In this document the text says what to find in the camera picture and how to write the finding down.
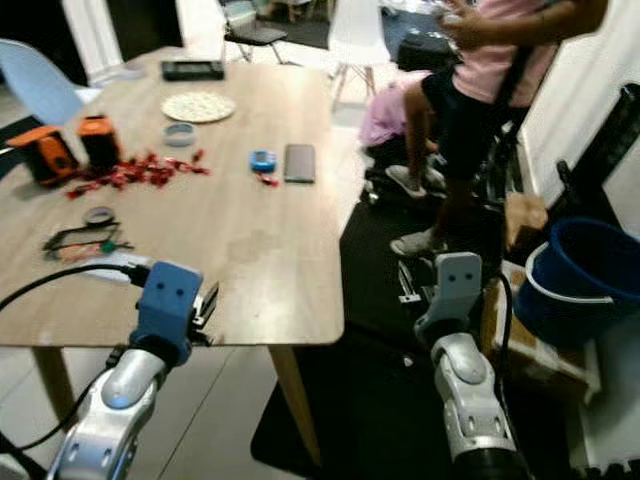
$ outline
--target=sneaker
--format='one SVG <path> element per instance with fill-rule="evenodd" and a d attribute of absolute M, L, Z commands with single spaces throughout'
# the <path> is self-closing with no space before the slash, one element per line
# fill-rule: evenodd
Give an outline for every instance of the sneaker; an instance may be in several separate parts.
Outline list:
<path fill-rule="evenodd" d="M 447 250 L 447 242 L 443 238 L 434 237 L 431 228 L 397 238 L 389 246 L 401 257 L 417 257 L 426 251 L 441 253 Z"/>
<path fill-rule="evenodd" d="M 414 180 L 409 175 L 409 169 L 404 165 L 391 165 L 385 170 L 387 177 L 400 185 L 411 198 L 422 198 L 427 195 L 427 191 L 422 188 L 420 181 Z"/>
<path fill-rule="evenodd" d="M 441 158 L 437 153 L 433 153 L 427 157 L 427 168 L 424 171 L 424 180 L 429 190 L 444 191 L 447 189 L 447 182 L 444 179 L 444 175 L 433 168 L 435 164 L 441 162 Z"/>

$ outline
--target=pink shirt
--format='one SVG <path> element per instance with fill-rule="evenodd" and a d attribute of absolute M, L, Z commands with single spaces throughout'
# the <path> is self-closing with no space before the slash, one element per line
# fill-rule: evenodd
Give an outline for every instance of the pink shirt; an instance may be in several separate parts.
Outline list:
<path fill-rule="evenodd" d="M 544 0 L 480 0 L 477 8 L 483 17 L 507 19 L 531 15 L 544 3 Z M 534 50 L 511 99 L 512 107 L 531 105 L 557 50 L 556 44 L 543 45 Z M 468 97 L 493 103 L 515 51 L 515 46 L 500 45 L 463 52 L 464 63 L 456 67 L 453 85 Z"/>

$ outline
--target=tiled floor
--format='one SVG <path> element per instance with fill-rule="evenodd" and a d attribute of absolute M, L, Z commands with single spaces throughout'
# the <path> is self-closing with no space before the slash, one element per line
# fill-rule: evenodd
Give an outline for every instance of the tiled floor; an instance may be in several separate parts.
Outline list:
<path fill-rule="evenodd" d="M 233 45 L 227 49 L 229 58 L 236 52 Z M 287 60 L 306 67 L 335 71 L 326 51 L 284 44 L 281 52 Z M 270 50 L 256 50 L 255 61 L 275 63 L 275 58 Z M 395 65 L 377 67 L 378 86 L 388 83 L 395 72 Z M 339 221 L 344 228 L 362 188 L 364 158 L 356 137 L 364 115 L 363 82 L 350 78 L 342 98 L 333 117 L 331 152 L 341 159 L 335 175 Z M 65 350 L 76 393 L 98 372 L 107 353 L 104 349 Z M 249 453 L 251 437 L 275 382 L 264 347 L 195 351 L 161 390 L 155 414 L 140 437 L 129 478 L 297 478 L 257 463 Z M 0 422 L 2 431 L 17 444 L 34 439 L 55 423 L 28 350 L 0 349 Z M 48 466 L 60 441 L 58 435 L 31 454 Z"/>
<path fill-rule="evenodd" d="M 26 108 L 9 91 L 6 85 L 0 85 L 0 128 L 29 115 Z"/>

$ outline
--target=white plate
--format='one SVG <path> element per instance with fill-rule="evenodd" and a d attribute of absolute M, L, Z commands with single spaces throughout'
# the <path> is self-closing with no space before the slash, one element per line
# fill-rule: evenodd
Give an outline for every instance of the white plate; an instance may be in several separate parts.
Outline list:
<path fill-rule="evenodd" d="M 215 122 L 231 115 L 236 109 L 233 100 L 208 92 L 188 92 L 173 95 L 162 102 L 162 113 L 180 122 Z"/>

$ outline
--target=cardboard box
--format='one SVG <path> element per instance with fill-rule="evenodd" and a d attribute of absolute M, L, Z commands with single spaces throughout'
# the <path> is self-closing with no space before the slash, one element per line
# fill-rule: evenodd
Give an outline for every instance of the cardboard box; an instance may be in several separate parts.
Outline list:
<path fill-rule="evenodd" d="M 515 298 L 518 287 L 526 279 L 525 271 L 510 262 L 502 263 L 502 271 L 511 283 Z M 494 281 L 487 289 L 482 316 L 482 352 L 492 363 L 502 348 L 505 308 L 502 283 Z M 535 337 L 513 315 L 508 358 L 508 373 L 514 381 L 558 400 L 588 404 L 600 391 L 594 341 L 582 350 L 559 350 Z"/>
<path fill-rule="evenodd" d="M 505 203 L 507 252 L 509 258 L 524 264 L 535 247 L 542 243 L 549 221 L 542 197 L 510 193 Z"/>

